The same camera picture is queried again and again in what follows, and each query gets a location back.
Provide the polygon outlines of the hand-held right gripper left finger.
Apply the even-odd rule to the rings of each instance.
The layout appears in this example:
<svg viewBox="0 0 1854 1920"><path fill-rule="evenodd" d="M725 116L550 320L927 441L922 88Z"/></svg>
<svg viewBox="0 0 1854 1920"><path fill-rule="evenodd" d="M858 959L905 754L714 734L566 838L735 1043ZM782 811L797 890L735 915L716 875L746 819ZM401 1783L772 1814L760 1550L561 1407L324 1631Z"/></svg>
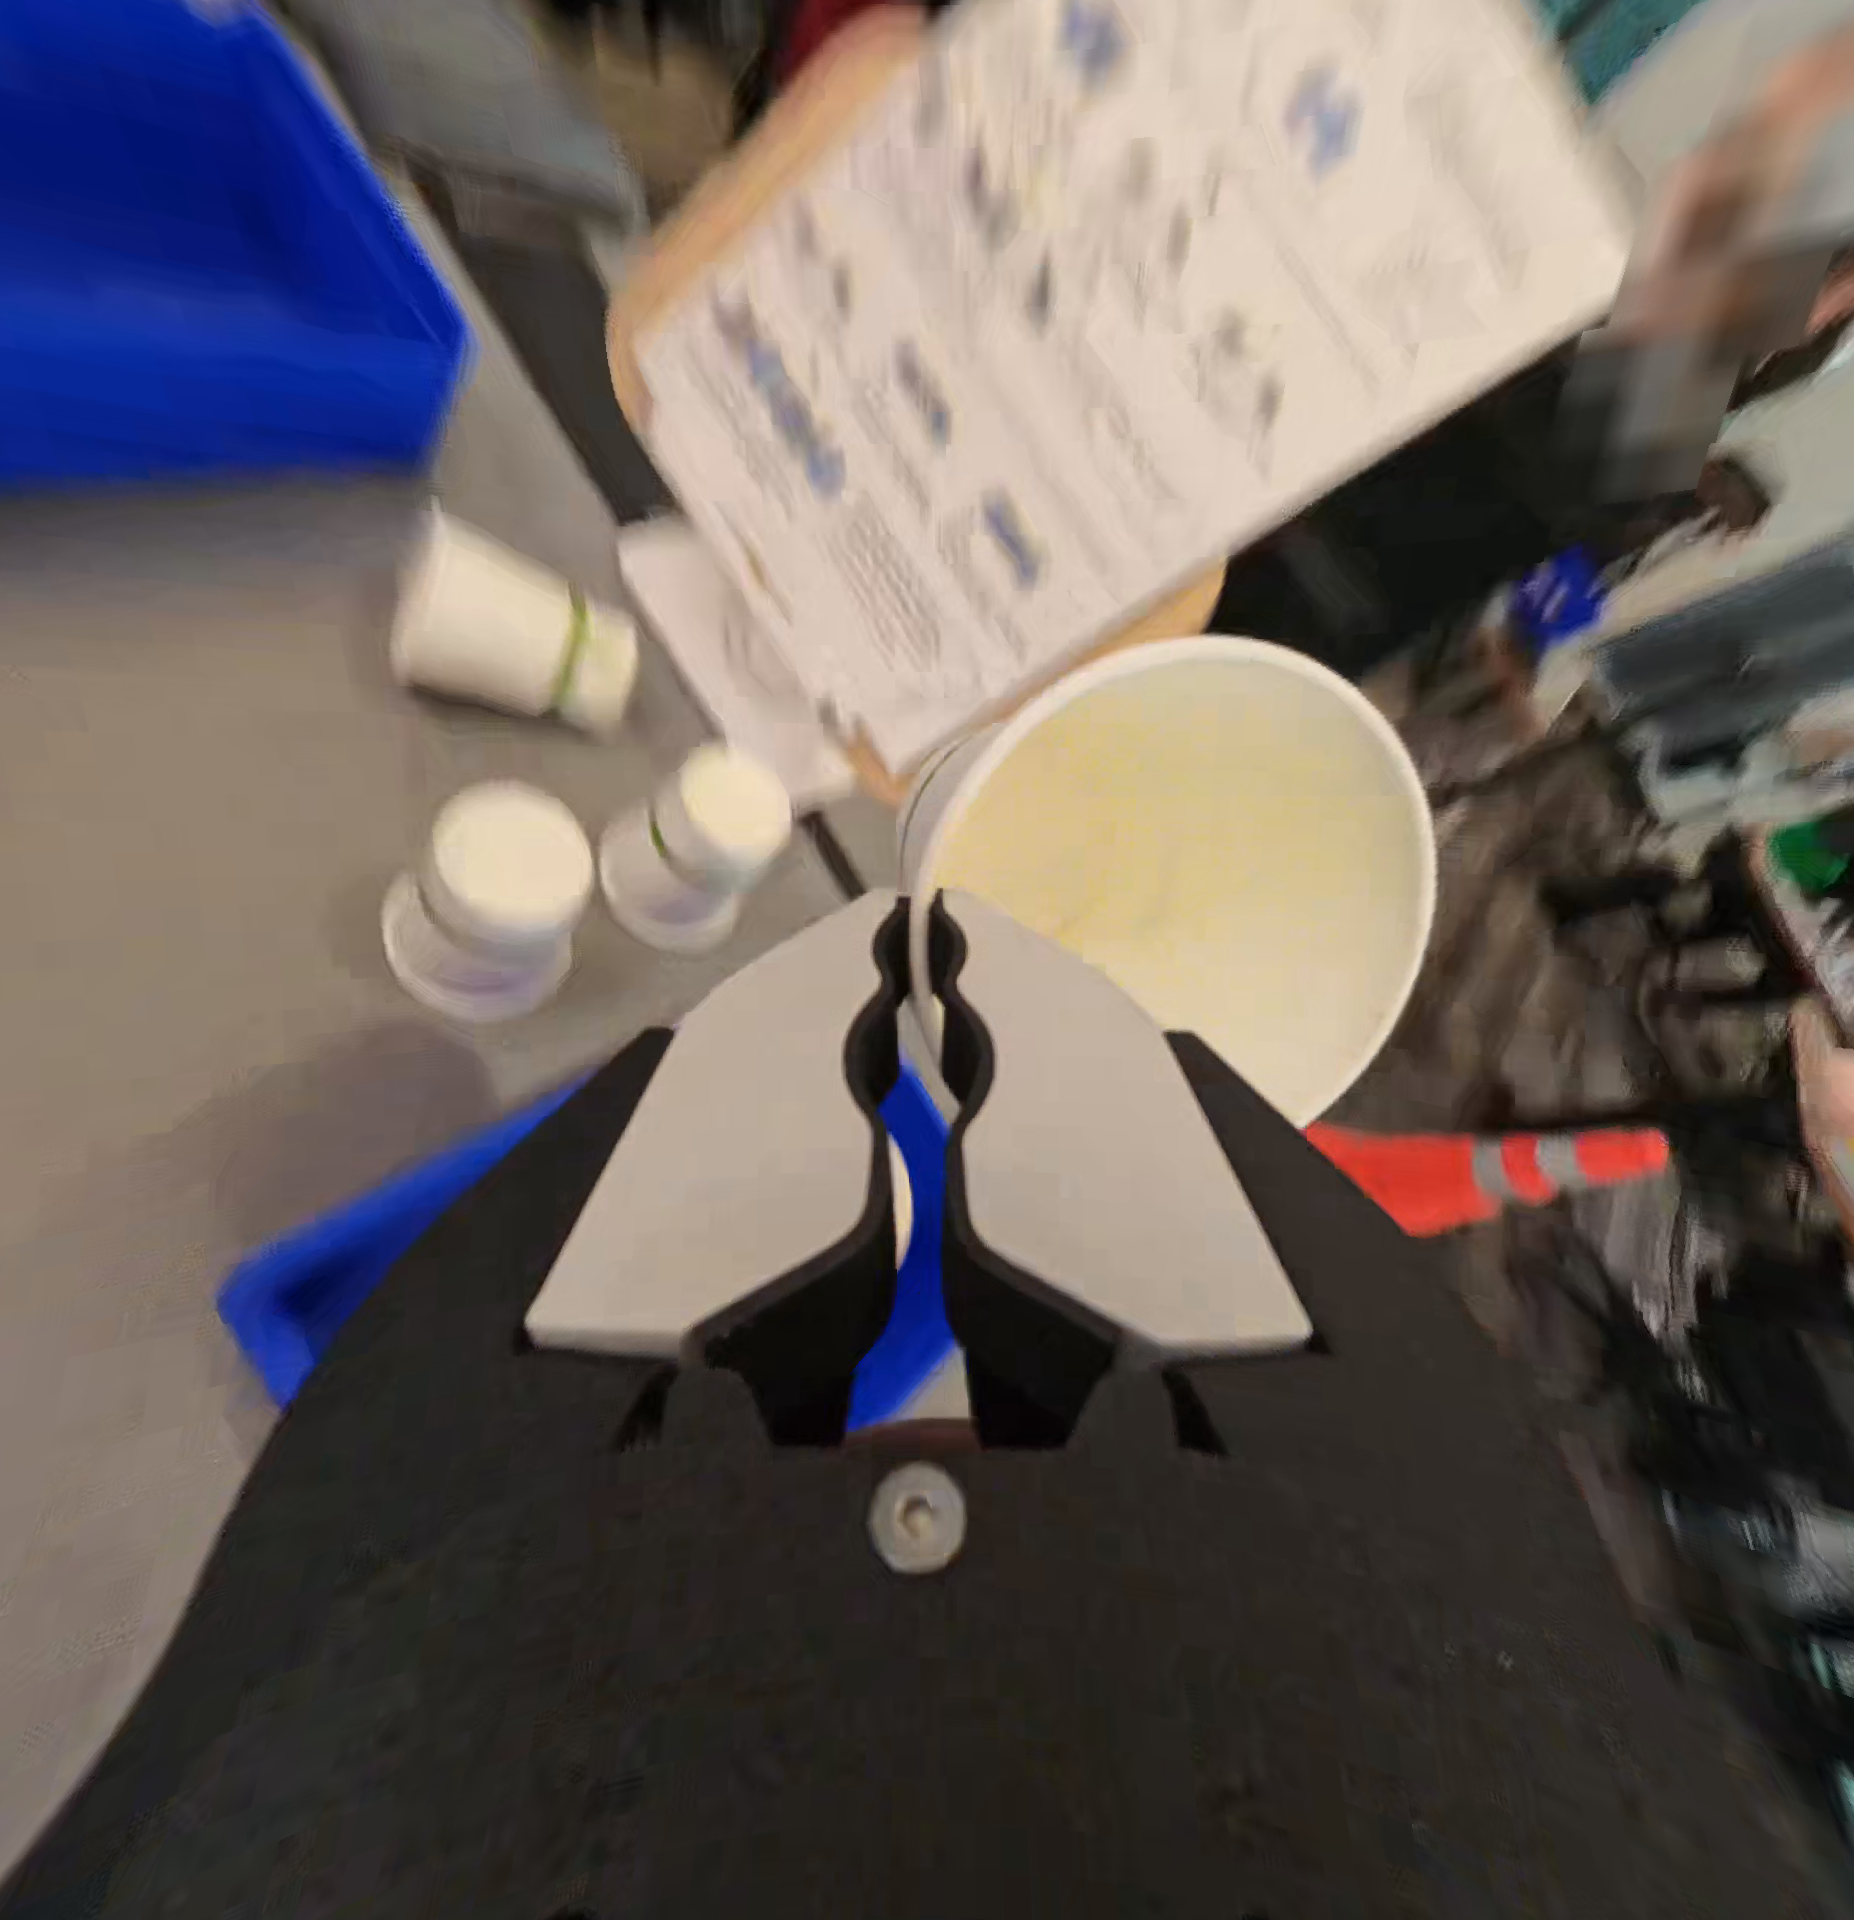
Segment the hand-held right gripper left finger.
<svg viewBox="0 0 1854 1920"><path fill-rule="evenodd" d="M885 1099L907 904L866 893L654 1048L523 1323L546 1365L732 1376L779 1448L843 1448L899 1290Z"/></svg>

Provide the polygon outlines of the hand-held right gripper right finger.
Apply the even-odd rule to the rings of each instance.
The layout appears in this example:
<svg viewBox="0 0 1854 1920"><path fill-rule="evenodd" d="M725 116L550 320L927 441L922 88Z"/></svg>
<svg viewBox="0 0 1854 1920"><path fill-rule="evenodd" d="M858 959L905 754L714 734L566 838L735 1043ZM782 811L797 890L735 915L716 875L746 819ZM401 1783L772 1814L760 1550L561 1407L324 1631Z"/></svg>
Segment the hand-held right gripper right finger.
<svg viewBox="0 0 1854 1920"><path fill-rule="evenodd" d="M944 889L930 906L947 1140L943 1298L992 1448L1063 1448L1107 1376L1314 1339L1155 1020L1104 972Z"/></svg>

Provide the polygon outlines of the white paper cup green band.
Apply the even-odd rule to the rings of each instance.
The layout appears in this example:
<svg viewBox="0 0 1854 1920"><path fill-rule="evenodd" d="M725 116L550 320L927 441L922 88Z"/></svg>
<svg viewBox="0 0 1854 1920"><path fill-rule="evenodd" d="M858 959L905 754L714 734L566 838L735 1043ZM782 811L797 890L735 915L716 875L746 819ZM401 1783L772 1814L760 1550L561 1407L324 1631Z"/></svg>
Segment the white paper cup green band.
<svg viewBox="0 0 1854 1920"><path fill-rule="evenodd" d="M594 845L560 800L521 780L474 783L443 805L410 868L388 887L388 970L446 1020L530 1017L569 976L594 890Z"/></svg>
<svg viewBox="0 0 1854 1920"><path fill-rule="evenodd" d="M390 669L435 700L609 738L629 716L642 654L620 609L433 506L403 578Z"/></svg>
<svg viewBox="0 0 1854 1920"><path fill-rule="evenodd" d="M791 831L790 794L763 762L701 744L601 834L601 897L642 946L705 954L733 936Z"/></svg>
<svg viewBox="0 0 1854 1920"><path fill-rule="evenodd" d="M941 894L980 900L1192 1032L1298 1126L1393 1034L1440 850L1395 730L1265 640L1109 654L941 749L899 811L915 1003Z"/></svg>

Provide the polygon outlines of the blue plastic bin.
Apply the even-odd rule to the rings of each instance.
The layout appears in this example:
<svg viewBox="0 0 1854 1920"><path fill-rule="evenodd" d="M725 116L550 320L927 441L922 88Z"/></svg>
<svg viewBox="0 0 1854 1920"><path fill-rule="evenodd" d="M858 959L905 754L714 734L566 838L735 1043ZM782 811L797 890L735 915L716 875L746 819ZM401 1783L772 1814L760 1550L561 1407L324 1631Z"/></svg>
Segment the blue plastic bin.
<svg viewBox="0 0 1854 1920"><path fill-rule="evenodd" d="M0 492L417 473L471 352L261 4L0 2Z"/></svg>
<svg viewBox="0 0 1854 1920"><path fill-rule="evenodd" d="M507 1112L230 1269L220 1283L220 1320L271 1407L293 1402L345 1323L435 1220L581 1088L583 1080L575 1080ZM899 1254L890 1316L853 1376L850 1430L925 1416L930 1389L950 1374L960 1356L941 1282L949 1125L907 1063L902 1063L885 1096L881 1116L899 1151L915 1212Z"/></svg>

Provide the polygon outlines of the orange traffic cone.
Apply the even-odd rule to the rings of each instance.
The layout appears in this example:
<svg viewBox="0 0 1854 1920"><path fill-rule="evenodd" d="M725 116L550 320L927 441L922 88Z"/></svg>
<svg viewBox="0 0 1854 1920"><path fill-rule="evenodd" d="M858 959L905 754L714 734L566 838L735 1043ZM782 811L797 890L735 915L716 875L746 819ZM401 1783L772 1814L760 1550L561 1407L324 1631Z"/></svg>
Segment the orange traffic cone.
<svg viewBox="0 0 1854 1920"><path fill-rule="evenodd" d="M1547 1208L1578 1192L1652 1181L1674 1160L1666 1135L1652 1126L1383 1135L1318 1120L1305 1137L1419 1239L1485 1226L1505 1211Z"/></svg>

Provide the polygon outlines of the white board stand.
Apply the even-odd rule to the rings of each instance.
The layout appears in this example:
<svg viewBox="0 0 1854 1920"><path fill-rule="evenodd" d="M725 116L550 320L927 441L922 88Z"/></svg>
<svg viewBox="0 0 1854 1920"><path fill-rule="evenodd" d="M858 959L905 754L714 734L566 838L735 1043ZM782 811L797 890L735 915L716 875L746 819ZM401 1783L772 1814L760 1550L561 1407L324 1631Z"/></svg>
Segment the white board stand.
<svg viewBox="0 0 1854 1920"><path fill-rule="evenodd" d="M820 708L682 517L620 530L615 550L629 609L672 659L708 725L762 762L797 814L840 803L853 775Z"/></svg>

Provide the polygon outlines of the dark bag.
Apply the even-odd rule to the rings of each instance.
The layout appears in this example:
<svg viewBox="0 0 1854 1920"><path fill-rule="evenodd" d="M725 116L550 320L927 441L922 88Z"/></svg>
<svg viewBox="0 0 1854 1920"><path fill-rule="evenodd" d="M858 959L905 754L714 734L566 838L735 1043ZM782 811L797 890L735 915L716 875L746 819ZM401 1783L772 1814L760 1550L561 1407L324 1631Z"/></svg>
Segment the dark bag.
<svg viewBox="0 0 1854 1920"><path fill-rule="evenodd" d="M1854 1303L1756 1258L1652 1318L1578 1233L1524 1234L1535 1365L1585 1409L1571 1465L1680 1677L1765 1752L1854 1883Z"/></svg>

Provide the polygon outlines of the wooden instruction board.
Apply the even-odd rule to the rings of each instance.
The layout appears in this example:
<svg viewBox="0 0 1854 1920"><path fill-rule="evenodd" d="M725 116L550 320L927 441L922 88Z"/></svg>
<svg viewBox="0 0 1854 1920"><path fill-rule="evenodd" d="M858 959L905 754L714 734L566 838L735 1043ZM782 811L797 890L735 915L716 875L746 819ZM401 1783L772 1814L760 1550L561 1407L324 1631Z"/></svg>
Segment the wooden instruction board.
<svg viewBox="0 0 1854 1920"><path fill-rule="evenodd" d="M615 395L866 778L1601 320L1627 208L1524 4L840 31L666 220Z"/></svg>

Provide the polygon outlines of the grey metal tray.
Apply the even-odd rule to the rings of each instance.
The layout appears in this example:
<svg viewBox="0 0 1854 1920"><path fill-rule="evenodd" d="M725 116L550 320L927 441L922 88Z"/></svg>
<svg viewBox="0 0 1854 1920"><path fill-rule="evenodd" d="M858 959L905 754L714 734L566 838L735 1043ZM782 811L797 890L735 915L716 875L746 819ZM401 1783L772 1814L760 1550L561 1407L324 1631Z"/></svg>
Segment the grey metal tray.
<svg viewBox="0 0 1854 1920"><path fill-rule="evenodd" d="M281 2L369 146L457 182L650 228L630 160L521 4Z"/></svg>

